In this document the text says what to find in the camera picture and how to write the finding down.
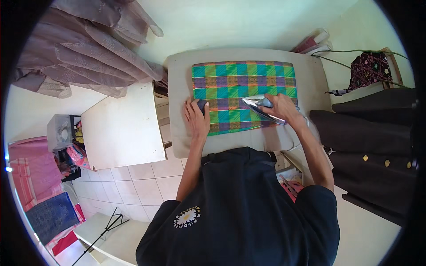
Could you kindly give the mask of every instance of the black metal stand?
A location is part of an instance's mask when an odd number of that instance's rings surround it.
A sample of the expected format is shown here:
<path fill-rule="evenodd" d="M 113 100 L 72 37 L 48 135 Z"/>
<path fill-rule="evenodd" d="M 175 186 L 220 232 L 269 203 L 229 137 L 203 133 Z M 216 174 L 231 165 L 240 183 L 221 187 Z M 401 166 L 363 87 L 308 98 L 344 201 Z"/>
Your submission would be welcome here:
<path fill-rule="evenodd" d="M 126 221 L 124 221 L 123 222 L 123 215 L 121 214 L 121 213 L 118 213 L 118 214 L 115 214 L 115 211 L 117 210 L 117 207 L 115 208 L 115 210 L 114 210 L 114 212 L 112 213 L 112 215 L 111 215 L 111 218 L 109 218 L 109 221 L 108 221 L 108 224 L 107 224 L 107 226 L 105 227 L 105 231 L 90 245 L 90 247 L 88 247 L 82 254 L 81 254 L 81 256 L 71 265 L 71 266 L 74 266 L 76 263 L 77 263 L 77 261 L 79 261 L 80 259 L 81 259 L 81 257 L 82 256 L 84 256 L 84 254 L 86 254 L 87 253 L 87 251 L 89 250 L 89 249 L 91 249 L 91 247 L 93 247 L 93 245 L 105 234 L 105 233 L 107 233 L 107 232 L 109 232 L 109 231 L 111 231 L 111 230 L 113 230 L 114 228 L 116 228 L 116 227 L 118 227 L 118 226 L 120 226 L 120 225 L 122 225 L 122 224 L 124 224 L 124 223 L 126 223 L 126 222 L 128 222 L 129 220 L 126 220 Z M 111 222 L 111 220 L 112 220 L 112 217 L 114 217 L 114 216 L 118 216 L 117 217 L 117 219 L 115 219 L 113 222 L 112 222 L 112 224 L 111 225 L 109 225 L 109 223 Z M 121 221 L 119 222 L 119 224 L 118 225 L 116 225 L 116 226 L 114 226 L 114 224 L 119 220 L 121 218 Z"/>

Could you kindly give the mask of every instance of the pink checkered cloth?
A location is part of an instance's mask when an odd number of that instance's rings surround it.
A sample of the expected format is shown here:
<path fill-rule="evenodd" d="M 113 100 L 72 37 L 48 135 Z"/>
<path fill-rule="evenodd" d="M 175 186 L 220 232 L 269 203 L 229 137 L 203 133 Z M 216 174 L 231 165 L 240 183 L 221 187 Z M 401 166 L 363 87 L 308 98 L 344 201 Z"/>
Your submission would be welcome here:
<path fill-rule="evenodd" d="M 47 149 L 46 136 L 9 145 L 9 157 L 13 181 L 24 211 L 57 194 L 62 174 L 53 153 Z"/>

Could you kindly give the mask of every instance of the plastic storage box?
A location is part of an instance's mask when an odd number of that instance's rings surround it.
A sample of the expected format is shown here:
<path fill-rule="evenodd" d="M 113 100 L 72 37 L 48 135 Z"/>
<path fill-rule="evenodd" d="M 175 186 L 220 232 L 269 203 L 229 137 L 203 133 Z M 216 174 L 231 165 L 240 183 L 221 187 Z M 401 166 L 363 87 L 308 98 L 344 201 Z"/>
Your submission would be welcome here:
<path fill-rule="evenodd" d="M 68 114 L 55 114 L 47 123 L 47 147 L 49 152 L 72 146 L 72 126 Z"/>

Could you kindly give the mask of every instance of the ironing board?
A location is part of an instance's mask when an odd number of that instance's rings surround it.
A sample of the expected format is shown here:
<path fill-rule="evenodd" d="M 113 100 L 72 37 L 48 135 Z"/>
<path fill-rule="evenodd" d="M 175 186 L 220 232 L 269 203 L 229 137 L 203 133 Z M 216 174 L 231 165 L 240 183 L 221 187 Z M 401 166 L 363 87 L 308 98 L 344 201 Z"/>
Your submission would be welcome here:
<path fill-rule="evenodd" d="M 318 58 L 287 51 L 254 48 L 209 49 L 174 54 L 167 58 L 166 66 L 169 80 L 170 130 L 173 152 L 177 158 L 187 158 L 189 154 L 191 136 L 184 123 L 182 108 L 184 101 L 193 95 L 192 65 L 244 60 L 293 64 L 300 112 L 306 116 L 313 109 L 331 111 L 330 97 L 325 94 L 328 90 L 327 80 Z M 316 133 L 312 124 L 310 128 Z M 291 149 L 298 143 L 296 133 L 289 125 L 274 126 L 209 136 L 202 155 L 244 146 L 258 151 L 279 151 Z"/>

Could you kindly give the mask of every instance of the dark floral fabric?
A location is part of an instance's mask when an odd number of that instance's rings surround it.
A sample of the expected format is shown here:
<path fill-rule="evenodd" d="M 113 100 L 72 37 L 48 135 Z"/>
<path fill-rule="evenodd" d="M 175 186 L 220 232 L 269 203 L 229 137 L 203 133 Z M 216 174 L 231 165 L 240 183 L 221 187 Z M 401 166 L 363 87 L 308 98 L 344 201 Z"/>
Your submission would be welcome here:
<path fill-rule="evenodd" d="M 357 88 L 379 82 L 377 78 L 392 81 L 388 60 L 382 52 L 362 53 L 351 64 L 351 81 L 348 89 L 328 91 L 329 94 L 342 96 Z"/>

